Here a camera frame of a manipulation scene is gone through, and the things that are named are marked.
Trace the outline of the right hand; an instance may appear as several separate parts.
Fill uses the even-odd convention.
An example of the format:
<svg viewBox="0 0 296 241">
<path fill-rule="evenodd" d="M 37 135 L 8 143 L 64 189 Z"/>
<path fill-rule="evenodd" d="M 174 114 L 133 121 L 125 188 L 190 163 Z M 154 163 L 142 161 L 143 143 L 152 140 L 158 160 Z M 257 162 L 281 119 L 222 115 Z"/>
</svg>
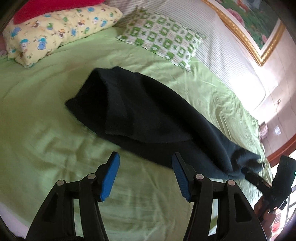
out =
<svg viewBox="0 0 296 241">
<path fill-rule="evenodd" d="M 254 206 L 254 212 L 259 217 L 260 211 L 263 209 L 264 196 L 260 197 L 258 202 Z M 266 234 L 267 240 L 270 240 L 274 232 L 277 232 L 280 229 L 280 218 L 281 210 L 276 209 L 271 212 L 269 209 L 263 214 L 263 221 L 261 226 Z"/>
</svg>

